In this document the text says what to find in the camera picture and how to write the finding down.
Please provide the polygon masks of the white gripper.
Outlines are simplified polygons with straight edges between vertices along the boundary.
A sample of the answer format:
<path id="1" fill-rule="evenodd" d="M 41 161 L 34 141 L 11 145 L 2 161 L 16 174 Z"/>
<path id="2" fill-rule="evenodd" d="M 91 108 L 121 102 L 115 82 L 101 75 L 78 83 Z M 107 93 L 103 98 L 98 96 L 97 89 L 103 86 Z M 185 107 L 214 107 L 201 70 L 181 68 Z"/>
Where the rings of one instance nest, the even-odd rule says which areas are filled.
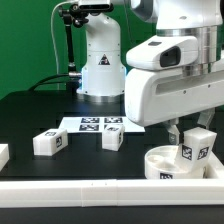
<path id="1" fill-rule="evenodd" d="M 164 122 L 172 145 L 179 144 L 178 117 L 200 112 L 197 123 L 208 129 L 215 115 L 213 107 L 224 105 L 224 61 L 211 72 L 182 76 L 182 69 L 145 71 L 132 69 L 125 83 L 125 112 L 140 126 Z"/>

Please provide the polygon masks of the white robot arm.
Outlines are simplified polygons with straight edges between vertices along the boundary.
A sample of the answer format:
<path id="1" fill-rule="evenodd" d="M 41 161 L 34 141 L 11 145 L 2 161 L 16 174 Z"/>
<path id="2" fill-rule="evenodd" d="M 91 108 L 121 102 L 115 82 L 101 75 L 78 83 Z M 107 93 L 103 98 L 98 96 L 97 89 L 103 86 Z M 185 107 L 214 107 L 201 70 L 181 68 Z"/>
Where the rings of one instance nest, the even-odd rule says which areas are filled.
<path id="1" fill-rule="evenodd" d="M 120 59 L 120 27 L 104 12 L 114 0 L 80 0 L 87 62 L 79 92 L 100 102 L 122 96 L 126 117 L 147 127 L 224 105 L 222 0 L 130 0 L 156 34 Z"/>

